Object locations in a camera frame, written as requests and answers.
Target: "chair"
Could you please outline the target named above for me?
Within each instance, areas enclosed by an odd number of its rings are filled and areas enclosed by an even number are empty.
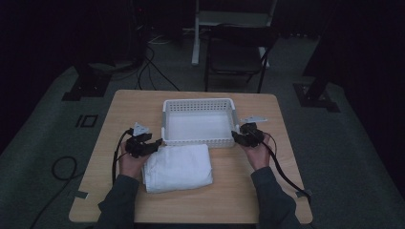
[[[266,71],[267,56],[278,38],[272,27],[250,27],[233,24],[220,24],[212,27],[205,60],[204,83],[208,91],[211,74],[246,75],[250,81],[260,73],[257,93],[262,89]],[[261,56],[259,47],[265,48]]]

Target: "white plastic basket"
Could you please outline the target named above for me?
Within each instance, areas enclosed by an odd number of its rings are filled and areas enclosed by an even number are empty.
[[[230,98],[164,101],[161,137],[166,145],[232,147],[231,131],[239,133],[239,121]]]

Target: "folded white towel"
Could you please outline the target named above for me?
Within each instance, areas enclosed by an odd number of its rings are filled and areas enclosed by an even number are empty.
[[[195,189],[212,183],[208,146],[165,146],[153,153],[143,166],[143,183],[148,193]]]

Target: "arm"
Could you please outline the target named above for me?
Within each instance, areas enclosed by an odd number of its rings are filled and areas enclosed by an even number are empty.
[[[267,144],[269,136],[265,135]],[[255,172],[251,175],[259,201],[259,228],[301,228],[295,216],[295,201],[278,184],[269,167],[270,155],[260,144],[254,148],[241,145]]]
[[[133,228],[135,215],[135,198],[139,182],[136,178],[140,169],[149,158],[134,158],[125,151],[125,142],[121,144],[119,175],[107,197],[99,203],[101,214],[95,229]]]

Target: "hand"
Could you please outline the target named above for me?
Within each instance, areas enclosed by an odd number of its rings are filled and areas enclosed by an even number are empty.
[[[134,158],[125,152],[125,145],[126,142],[121,143],[121,154],[123,156],[119,159],[119,173],[128,177],[137,178],[140,175],[140,169],[150,155]]]
[[[264,135],[265,135],[265,139],[263,140],[263,142],[265,144],[268,144],[268,142],[270,140],[270,136],[266,135],[266,134],[264,134]],[[246,147],[243,145],[240,145],[240,146],[245,151],[245,153],[247,155],[247,159],[249,160],[250,165],[253,167],[253,169],[255,171],[269,166],[270,154],[268,153],[268,149],[266,148],[265,145],[263,145],[261,143],[254,148]]]

